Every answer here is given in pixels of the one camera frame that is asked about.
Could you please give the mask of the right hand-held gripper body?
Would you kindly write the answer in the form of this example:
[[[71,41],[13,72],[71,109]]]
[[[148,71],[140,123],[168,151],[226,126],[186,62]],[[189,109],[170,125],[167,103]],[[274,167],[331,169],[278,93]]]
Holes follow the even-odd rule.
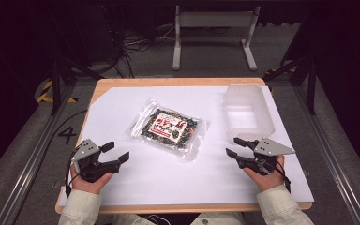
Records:
[[[267,175],[276,168],[279,155],[294,154],[295,151],[282,143],[269,138],[262,138],[260,141],[249,141],[249,146],[254,158],[240,157],[237,160],[240,169],[250,168],[255,173]]]

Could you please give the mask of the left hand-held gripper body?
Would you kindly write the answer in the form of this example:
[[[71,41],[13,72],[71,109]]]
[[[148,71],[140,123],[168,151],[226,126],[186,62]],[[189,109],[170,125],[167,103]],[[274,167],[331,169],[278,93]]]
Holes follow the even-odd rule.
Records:
[[[101,146],[97,146],[90,139],[82,141],[76,147],[76,153],[71,161],[76,172],[87,182],[94,183],[105,173],[119,173],[121,163],[118,160],[100,162]]]

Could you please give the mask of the person's right hand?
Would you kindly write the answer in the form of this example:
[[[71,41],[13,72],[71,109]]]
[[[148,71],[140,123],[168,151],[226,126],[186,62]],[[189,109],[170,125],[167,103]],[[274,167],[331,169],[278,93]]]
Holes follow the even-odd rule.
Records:
[[[269,173],[268,175],[260,175],[250,168],[244,168],[244,172],[248,175],[248,177],[255,182],[260,192],[264,192],[270,188],[275,188],[278,186],[283,186],[285,181],[282,176],[283,174],[283,166],[284,166],[285,157],[280,155],[277,158],[276,169]]]

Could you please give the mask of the person's left hand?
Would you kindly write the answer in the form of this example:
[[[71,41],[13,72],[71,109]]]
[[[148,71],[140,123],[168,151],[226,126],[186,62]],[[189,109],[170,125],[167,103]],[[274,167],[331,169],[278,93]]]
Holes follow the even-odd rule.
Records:
[[[72,188],[93,193],[100,194],[100,191],[109,183],[112,179],[113,174],[111,172],[105,173],[102,177],[100,177],[96,182],[90,183],[83,180],[76,172],[76,168],[74,165],[70,166],[70,173],[72,179]]]

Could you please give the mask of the translucent white plastic container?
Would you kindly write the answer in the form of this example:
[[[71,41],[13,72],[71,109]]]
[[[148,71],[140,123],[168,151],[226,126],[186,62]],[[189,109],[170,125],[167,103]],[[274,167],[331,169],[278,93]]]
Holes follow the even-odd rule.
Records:
[[[276,128],[269,111],[266,93],[268,88],[257,84],[228,86],[223,104],[230,143],[234,143],[234,138],[259,141],[275,133]]]

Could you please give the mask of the white paper sheet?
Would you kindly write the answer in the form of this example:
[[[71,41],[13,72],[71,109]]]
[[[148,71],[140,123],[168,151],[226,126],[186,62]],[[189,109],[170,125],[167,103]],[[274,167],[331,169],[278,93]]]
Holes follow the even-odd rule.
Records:
[[[103,203],[116,209],[160,206],[180,208],[229,204],[253,205],[258,189],[226,154],[249,157],[246,147],[230,143],[224,86],[113,87],[90,106],[82,137],[98,145],[114,142],[102,155],[108,161],[129,152],[130,159],[103,189]],[[209,122],[197,157],[179,156],[130,136],[136,115],[152,98],[161,106]]]

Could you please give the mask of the clear packet of dark snacks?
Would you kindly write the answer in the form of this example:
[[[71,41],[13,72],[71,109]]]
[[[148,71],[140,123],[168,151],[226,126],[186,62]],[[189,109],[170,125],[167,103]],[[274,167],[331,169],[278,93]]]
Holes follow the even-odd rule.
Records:
[[[163,107],[149,98],[130,127],[130,136],[192,161],[199,153],[208,128],[208,121]]]

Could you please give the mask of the yellow black hazard tape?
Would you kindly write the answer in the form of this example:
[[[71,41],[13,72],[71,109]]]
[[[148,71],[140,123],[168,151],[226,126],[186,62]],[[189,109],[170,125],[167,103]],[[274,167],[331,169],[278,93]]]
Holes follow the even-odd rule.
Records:
[[[52,87],[53,87],[53,81],[52,80],[46,81],[42,87],[42,90],[41,90],[39,96],[37,97],[37,102],[53,103],[54,102],[53,97],[48,96],[48,93]]]

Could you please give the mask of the black metal stand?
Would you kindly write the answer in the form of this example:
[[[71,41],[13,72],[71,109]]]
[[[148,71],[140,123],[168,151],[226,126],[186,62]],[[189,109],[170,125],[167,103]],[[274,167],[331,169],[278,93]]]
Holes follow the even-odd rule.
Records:
[[[267,83],[279,75],[294,69],[294,73],[290,78],[290,84],[292,86],[300,86],[305,78],[308,78],[307,108],[312,115],[315,114],[316,67],[314,59],[315,52],[318,50],[318,48],[315,47],[315,35],[316,29],[318,28],[315,22],[318,18],[317,10],[311,7],[307,11],[288,50],[280,61],[280,67],[275,70],[267,70],[263,77],[263,80]]]
[[[74,86],[77,82],[73,68],[96,81],[102,79],[102,76],[87,68],[78,58],[76,49],[82,49],[83,45],[69,7],[46,6],[44,9],[47,19],[44,37],[49,44],[47,51],[52,61],[52,115],[56,115],[63,102],[61,82],[64,82],[65,87]]]

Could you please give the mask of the white metal stand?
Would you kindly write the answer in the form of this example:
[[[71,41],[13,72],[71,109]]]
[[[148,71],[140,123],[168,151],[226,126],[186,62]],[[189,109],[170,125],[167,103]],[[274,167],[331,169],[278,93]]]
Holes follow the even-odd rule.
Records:
[[[247,36],[240,40],[249,69],[257,70],[257,64],[250,49],[251,40],[260,15],[260,7],[247,11],[182,11],[175,8],[174,30],[175,43],[173,48],[172,69],[179,70],[181,65],[181,28],[182,27],[243,27]]]

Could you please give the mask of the aluminium floor rail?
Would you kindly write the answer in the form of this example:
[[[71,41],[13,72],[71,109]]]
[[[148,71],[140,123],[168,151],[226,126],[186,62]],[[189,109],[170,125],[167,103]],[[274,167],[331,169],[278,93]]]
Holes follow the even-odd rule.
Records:
[[[49,117],[45,128],[42,130],[41,137],[37,140],[37,144],[34,147],[31,156],[27,159],[14,188],[11,190],[4,207],[0,212],[0,225],[15,224],[18,215],[22,211],[27,195],[38,175],[43,159],[49,149],[50,142],[55,136],[57,123],[73,90],[74,86],[65,87],[63,89],[63,94],[60,97],[60,105],[56,108],[55,113]]]
[[[310,109],[307,105],[307,96],[303,92],[303,89],[301,87],[294,87],[293,91],[302,105],[304,112],[307,115],[307,119],[312,126],[318,142],[320,143],[324,160],[332,177],[334,178],[337,189],[339,190],[340,195],[352,216],[353,223],[355,225],[360,225],[360,202],[358,201],[353,188],[351,187],[349,179],[346,173],[342,170],[329,141],[324,135],[318,118],[310,112]]]

